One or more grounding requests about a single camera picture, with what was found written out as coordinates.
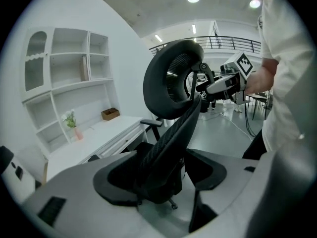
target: white t-shirt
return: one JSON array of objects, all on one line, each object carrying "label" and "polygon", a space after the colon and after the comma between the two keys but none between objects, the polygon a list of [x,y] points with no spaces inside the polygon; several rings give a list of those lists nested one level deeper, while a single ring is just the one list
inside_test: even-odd
[{"label": "white t-shirt", "polygon": [[285,104],[285,95],[313,60],[314,46],[287,0],[264,0],[262,22],[259,27],[262,57],[279,62],[272,88],[273,107],[262,128],[265,147],[271,151],[300,135]]}]

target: cabinet door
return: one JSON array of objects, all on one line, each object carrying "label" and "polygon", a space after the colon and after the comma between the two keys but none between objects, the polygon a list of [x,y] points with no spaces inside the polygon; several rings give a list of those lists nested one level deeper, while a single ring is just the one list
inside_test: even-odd
[{"label": "cabinet door", "polygon": [[27,31],[21,54],[20,91],[22,101],[51,90],[50,59],[53,27]]}]

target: chair headrest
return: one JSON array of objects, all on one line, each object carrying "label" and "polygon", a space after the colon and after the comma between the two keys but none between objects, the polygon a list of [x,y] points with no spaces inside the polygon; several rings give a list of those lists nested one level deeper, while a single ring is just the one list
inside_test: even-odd
[{"label": "chair headrest", "polygon": [[182,116],[191,106],[185,80],[191,67],[202,62],[204,50],[192,40],[178,40],[161,49],[150,62],[143,81],[148,109],[163,119]]}]

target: railing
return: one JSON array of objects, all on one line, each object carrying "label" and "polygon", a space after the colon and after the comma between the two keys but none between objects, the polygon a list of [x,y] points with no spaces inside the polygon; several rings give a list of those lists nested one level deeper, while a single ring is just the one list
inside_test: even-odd
[{"label": "railing", "polygon": [[[184,40],[195,40],[204,49],[227,49],[227,50],[240,50],[248,51],[252,53],[259,54],[261,50],[261,43],[257,41],[252,41],[248,39],[229,37],[229,36],[198,36],[185,38]],[[155,46],[150,49],[151,53],[155,56],[157,51],[164,48],[168,43],[164,43]]]}]

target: pink vase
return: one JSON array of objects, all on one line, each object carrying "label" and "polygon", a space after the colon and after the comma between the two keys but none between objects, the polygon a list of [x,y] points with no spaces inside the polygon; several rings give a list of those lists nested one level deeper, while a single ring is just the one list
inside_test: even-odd
[{"label": "pink vase", "polygon": [[78,127],[74,128],[74,132],[78,140],[82,140],[84,138],[83,133],[81,133]]}]

